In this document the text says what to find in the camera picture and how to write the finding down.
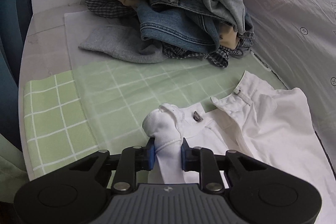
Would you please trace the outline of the dark plaid shirt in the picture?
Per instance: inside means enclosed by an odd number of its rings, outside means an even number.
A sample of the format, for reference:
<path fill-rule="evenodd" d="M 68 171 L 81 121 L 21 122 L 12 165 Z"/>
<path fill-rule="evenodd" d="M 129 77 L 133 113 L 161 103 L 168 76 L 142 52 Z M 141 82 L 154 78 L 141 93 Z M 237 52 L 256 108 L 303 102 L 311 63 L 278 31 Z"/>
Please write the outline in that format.
<path fill-rule="evenodd" d="M 80 44 L 79 48 L 83 50 L 102 52 L 116 59 L 139 64 L 160 63 L 167 58 L 183 60 L 195 57 L 200 60 L 206 59 L 219 68 L 228 67 L 230 57 L 242 58 L 247 51 L 244 48 L 231 50 L 221 46 L 217 51 L 207 54 L 184 50 L 158 40 L 144 42 L 139 38 L 139 21 L 134 9 L 122 5 L 117 0 L 83 1 L 90 12 L 119 21 L 121 26 L 125 26 L 131 32 L 130 42 L 115 42 L 108 35 L 99 38 L 97 34 L 93 34 L 86 42 Z"/>

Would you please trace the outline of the blue denim jeans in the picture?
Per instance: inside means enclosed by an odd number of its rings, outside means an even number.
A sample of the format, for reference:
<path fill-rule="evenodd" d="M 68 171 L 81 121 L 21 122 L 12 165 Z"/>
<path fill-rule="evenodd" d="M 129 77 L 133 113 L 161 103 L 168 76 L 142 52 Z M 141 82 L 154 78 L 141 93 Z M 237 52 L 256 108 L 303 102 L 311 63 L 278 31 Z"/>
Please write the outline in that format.
<path fill-rule="evenodd" d="M 220 24 L 232 26 L 228 18 L 211 13 L 201 0 L 140 0 L 137 15 L 142 40 L 154 39 L 197 53 L 218 50 Z"/>

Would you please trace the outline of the green checkered tablecloth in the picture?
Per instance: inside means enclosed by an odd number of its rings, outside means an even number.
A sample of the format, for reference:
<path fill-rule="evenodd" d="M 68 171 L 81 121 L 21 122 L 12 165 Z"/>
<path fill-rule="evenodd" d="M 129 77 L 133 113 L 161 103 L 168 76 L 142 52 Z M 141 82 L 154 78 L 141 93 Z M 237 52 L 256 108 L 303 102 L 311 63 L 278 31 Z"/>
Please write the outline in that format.
<path fill-rule="evenodd" d="M 142 121 L 163 103 L 187 107 L 223 98 L 249 71 L 282 89 L 283 83 L 253 54 L 220 69 L 198 59 L 132 64 L 116 59 L 26 83 L 23 92 L 26 159 L 33 176 L 61 168 L 98 149 L 120 153 L 144 145 Z"/>

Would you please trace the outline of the grey carrot-print storage bag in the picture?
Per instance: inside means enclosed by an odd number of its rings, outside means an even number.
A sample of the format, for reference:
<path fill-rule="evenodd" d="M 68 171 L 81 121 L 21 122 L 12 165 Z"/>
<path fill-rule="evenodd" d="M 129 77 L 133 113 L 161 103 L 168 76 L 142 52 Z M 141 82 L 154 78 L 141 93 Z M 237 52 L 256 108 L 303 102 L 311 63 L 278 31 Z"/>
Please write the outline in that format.
<path fill-rule="evenodd" d="M 306 94 L 315 129 L 335 142 L 335 0 L 244 0 L 256 51 Z"/>

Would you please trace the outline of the white trousers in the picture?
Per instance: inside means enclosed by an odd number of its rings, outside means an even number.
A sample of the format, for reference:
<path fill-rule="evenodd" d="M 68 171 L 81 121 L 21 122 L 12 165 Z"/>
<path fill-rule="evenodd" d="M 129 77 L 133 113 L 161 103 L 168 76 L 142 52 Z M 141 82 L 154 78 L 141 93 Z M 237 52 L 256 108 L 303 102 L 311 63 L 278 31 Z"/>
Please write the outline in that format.
<path fill-rule="evenodd" d="M 245 72 L 230 95 L 211 101 L 215 109 L 209 112 L 200 103 L 186 108 L 165 103 L 144 119 L 145 133 L 155 140 L 150 183 L 198 182 L 196 172 L 182 170 L 184 140 L 217 155 L 234 149 L 311 183 L 322 197 L 317 222 L 335 223 L 335 176 L 301 89 L 274 89 Z"/>

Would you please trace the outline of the beige garment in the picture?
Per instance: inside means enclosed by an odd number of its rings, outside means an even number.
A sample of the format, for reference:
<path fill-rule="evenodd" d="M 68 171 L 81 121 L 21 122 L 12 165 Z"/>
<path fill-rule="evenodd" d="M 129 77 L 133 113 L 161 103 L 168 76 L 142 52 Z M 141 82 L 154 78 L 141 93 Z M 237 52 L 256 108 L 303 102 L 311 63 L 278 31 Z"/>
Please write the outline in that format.
<path fill-rule="evenodd" d="M 139 0 L 117 0 L 120 1 L 124 6 L 132 7 L 136 9 Z M 239 43 L 239 37 L 237 37 L 237 32 L 234 31 L 232 26 L 228 24 L 221 23 L 219 25 L 219 44 L 223 47 L 234 50 Z"/>

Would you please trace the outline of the blue chair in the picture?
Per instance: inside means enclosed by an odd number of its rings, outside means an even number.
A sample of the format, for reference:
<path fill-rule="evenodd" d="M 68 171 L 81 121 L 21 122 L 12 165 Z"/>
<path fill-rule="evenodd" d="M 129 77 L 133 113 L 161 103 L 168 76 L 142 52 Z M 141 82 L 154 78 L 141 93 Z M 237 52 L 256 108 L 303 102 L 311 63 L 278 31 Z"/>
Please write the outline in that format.
<path fill-rule="evenodd" d="M 19 75 L 32 0 L 1 0 L 1 136 L 19 151 Z"/>

